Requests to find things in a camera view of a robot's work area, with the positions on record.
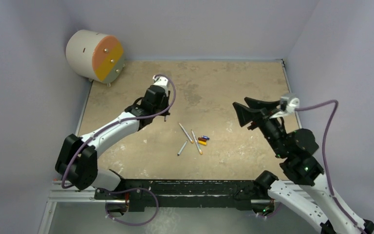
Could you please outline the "black base frame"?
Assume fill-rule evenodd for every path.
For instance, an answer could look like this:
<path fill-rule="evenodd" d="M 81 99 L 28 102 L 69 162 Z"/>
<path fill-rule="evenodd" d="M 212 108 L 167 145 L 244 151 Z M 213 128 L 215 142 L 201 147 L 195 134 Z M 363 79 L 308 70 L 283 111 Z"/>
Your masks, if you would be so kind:
<path fill-rule="evenodd" d="M 269 171 L 254 180 L 124 179 L 114 191 L 97 189 L 94 197 L 107 202 L 123 200 L 131 212 L 156 206 L 261 212 L 269 205 L 267 191 L 277 180 Z"/>

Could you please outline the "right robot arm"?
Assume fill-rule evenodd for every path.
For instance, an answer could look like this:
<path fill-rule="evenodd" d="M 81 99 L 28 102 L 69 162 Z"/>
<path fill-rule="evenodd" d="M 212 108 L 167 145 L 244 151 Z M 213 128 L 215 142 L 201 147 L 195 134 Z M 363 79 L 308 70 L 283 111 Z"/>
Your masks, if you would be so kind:
<path fill-rule="evenodd" d="M 308 194 L 303 197 L 269 171 L 255 180 L 259 198 L 270 197 L 307 221 L 321 234 L 371 234 L 374 223 L 358 216 L 332 186 L 328 168 L 314 153 L 319 146 L 309 129 L 286 132 L 284 117 L 300 110 L 300 100 L 293 94 L 278 101 L 246 97 L 245 104 L 233 103 L 239 125 L 259 129 L 277 158 L 283 173 Z"/>

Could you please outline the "yellow pen cap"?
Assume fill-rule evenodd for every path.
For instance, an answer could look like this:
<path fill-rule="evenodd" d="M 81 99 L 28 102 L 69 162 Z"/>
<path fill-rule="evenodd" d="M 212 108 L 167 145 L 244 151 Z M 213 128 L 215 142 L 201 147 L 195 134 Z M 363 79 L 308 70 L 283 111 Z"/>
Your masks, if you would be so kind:
<path fill-rule="evenodd" d="M 207 145 L 207 143 L 206 143 L 205 141 L 200 141 L 200 140 L 199 140 L 198 143 L 201 144 L 201 145 L 204 145 L 204 146 Z"/>

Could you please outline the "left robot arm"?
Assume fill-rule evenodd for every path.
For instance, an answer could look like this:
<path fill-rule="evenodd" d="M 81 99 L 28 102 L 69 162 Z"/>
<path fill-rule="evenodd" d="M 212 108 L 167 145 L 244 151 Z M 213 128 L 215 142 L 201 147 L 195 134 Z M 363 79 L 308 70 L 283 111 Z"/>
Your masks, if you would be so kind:
<path fill-rule="evenodd" d="M 82 136 L 67 136 L 55 165 L 62 176 L 61 187 L 84 190 L 92 186 L 121 199 L 126 192 L 122 178 L 111 170 L 99 169 L 97 160 L 114 144 L 151 124 L 156 116 L 168 116 L 170 93 L 165 85 L 153 84 L 110 123 Z"/>

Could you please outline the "round cabinet with coloured drawers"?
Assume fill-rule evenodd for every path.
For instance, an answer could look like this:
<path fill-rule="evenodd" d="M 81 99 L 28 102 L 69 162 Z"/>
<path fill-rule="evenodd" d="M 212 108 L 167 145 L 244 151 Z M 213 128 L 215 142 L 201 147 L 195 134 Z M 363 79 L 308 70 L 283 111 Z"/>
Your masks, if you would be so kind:
<path fill-rule="evenodd" d="M 66 60 L 78 75 L 108 87 L 125 67 L 121 42 L 113 35 L 89 30 L 74 33 L 66 45 Z"/>

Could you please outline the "white pen orange tip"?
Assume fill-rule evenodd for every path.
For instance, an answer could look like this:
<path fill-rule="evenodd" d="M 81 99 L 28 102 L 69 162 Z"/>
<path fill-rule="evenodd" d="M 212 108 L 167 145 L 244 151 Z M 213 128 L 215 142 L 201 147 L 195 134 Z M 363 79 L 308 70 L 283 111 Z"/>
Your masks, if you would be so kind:
<path fill-rule="evenodd" d="M 197 137 L 196 137 L 196 135 L 195 135 L 195 133 L 194 133 L 194 131 L 191 129 L 191 133 L 192 133 L 192 136 L 193 136 L 193 140 L 194 140 L 194 142 L 195 142 L 195 145 L 196 145 L 196 147 L 197 147 L 197 149 L 198 149 L 198 152 L 199 152 L 199 154 L 200 155 L 202 155 L 203 154 L 203 151 L 202 151 L 202 149 L 200 148 L 200 144 L 198 143 L 198 139 L 197 139 Z"/>

